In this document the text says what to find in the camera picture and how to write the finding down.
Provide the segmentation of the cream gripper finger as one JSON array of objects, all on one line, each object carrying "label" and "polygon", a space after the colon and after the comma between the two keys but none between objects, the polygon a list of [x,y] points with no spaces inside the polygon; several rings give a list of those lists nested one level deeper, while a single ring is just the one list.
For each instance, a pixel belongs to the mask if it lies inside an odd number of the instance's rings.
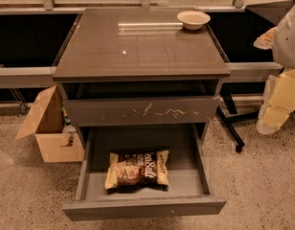
[{"label": "cream gripper finger", "polygon": [[276,79],[276,76],[270,75],[265,83],[263,103],[256,123],[256,129],[260,134],[269,135],[277,132],[289,117],[284,109],[274,107],[270,103],[275,89]]},{"label": "cream gripper finger", "polygon": [[262,50],[272,49],[276,32],[276,27],[271,28],[254,41],[254,46]]}]

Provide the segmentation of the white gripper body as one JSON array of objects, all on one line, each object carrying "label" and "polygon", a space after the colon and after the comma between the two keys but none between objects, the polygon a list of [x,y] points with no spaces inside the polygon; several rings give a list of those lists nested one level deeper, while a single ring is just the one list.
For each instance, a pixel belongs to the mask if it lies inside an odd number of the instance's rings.
[{"label": "white gripper body", "polygon": [[270,104],[287,113],[295,110],[295,69],[288,69],[276,78]]}]

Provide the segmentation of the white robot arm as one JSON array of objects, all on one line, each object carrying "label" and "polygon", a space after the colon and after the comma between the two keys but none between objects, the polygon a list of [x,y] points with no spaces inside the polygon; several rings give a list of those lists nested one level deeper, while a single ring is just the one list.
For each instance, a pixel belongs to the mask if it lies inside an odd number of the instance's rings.
[{"label": "white robot arm", "polygon": [[265,83],[256,124],[259,133],[273,134],[295,110],[295,4],[276,27],[255,40],[254,46],[271,49],[273,60],[283,67],[281,74],[270,75]]}]

